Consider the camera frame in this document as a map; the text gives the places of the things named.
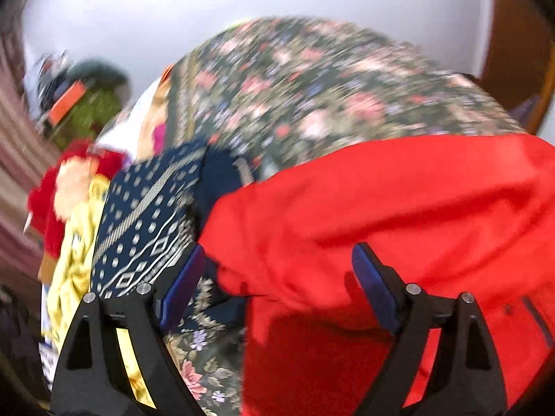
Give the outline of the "striped pink curtain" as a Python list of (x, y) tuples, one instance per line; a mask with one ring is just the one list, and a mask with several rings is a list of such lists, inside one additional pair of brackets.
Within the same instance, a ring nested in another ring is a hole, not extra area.
[(21, 19), (1, 21), (1, 276), (35, 279), (42, 249), (25, 233), (27, 198), (40, 184), (59, 151), (35, 130), (23, 86), (24, 40)]

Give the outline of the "green patterned cloth pile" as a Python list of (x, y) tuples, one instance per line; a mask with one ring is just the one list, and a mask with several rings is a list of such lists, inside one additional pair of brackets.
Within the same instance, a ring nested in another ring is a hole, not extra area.
[(87, 90), (53, 128), (50, 139), (60, 150), (75, 140), (94, 140), (120, 110), (121, 102), (113, 89)]

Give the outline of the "dark green cushion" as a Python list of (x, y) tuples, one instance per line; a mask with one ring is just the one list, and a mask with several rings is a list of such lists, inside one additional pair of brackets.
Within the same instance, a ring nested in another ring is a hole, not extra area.
[(128, 74), (109, 61), (87, 58), (73, 64), (67, 78), (81, 81), (87, 87), (111, 88), (123, 99), (130, 99), (131, 86)]

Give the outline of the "navy patterned garment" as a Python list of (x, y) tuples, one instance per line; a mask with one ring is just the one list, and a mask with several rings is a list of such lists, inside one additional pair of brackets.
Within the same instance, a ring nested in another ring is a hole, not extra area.
[(98, 228), (91, 291), (116, 298), (154, 283), (185, 256), (216, 201), (253, 180), (246, 158), (204, 140), (117, 173)]

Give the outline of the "cream beige blanket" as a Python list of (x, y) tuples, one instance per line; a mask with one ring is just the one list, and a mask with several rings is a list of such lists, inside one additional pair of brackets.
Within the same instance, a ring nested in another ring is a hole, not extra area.
[(132, 161), (152, 153), (152, 131), (161, 124), (155, 114), (165, 103), (173, 66), (165, 68), (132, 107), (122, 110), (96, 139), (95, 146), (125, 153)]

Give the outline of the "orange box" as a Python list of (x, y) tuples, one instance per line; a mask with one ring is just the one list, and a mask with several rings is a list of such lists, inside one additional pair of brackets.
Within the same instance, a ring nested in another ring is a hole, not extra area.
[(81, 81), (74, 82), (54, 103), (49, 112), (49, 123), (55, 127), (86, 94), (86, 86)]

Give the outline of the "brown wooden wardrobe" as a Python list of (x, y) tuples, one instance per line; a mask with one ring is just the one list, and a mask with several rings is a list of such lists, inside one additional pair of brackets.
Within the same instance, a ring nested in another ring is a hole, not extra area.
[(478, 84), (537, 134), (554, 92), (554, 0), (491, 0), (492, 21)]

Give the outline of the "red and cream plush toy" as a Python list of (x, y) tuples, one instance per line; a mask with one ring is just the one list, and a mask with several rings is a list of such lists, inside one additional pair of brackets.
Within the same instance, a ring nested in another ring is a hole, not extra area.
[(41, 235), (44, 251), (57, 259), (65, 224), (89, 198), (89, 186), (98, 177), (108, 183), (126, 163), (127, 155), (97, 147), (88, 140), (72, 142), (55, 166), (49, 168), (27, 199), (30, 226)]

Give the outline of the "red zip jacket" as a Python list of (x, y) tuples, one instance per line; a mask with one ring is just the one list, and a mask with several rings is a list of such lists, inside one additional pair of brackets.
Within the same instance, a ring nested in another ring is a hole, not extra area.
[(554, 344), (554, 148), (530, 134), (370, 141), (220, 198), (200, 237), (247, 299), (245, 415), (350, 415), (392, 346), (354, 246), (425, 291), (472, 293), (510, 402)]

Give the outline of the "yellow patterned garment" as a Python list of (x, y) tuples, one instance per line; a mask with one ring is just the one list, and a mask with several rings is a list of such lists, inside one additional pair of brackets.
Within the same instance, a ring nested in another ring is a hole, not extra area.
[(66, 210), (60, 255), (46, 294), (50, 328), (45, 337), (56, 351), (63, 347), (71, 321), (83, 296), (89, 292), (92, 257), (110, 180), (103, 175), (84, 181), (85, 196), (75, 202), (62, 198)]

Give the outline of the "floral green bedspread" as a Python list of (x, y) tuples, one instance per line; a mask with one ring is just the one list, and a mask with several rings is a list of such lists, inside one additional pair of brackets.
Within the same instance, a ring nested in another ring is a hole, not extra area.
[(173, 68), (165, 141), (202, 138), (256, 180), (214, 205), (218, 286), (247, 305), (242, 415), (344, 415), (390, 350), (351, 265), (369, 215), (407, 201), (378, 172), (411, 145), (476, 147), (521, 133), (465, 77), (349, 24), (259, 19)]

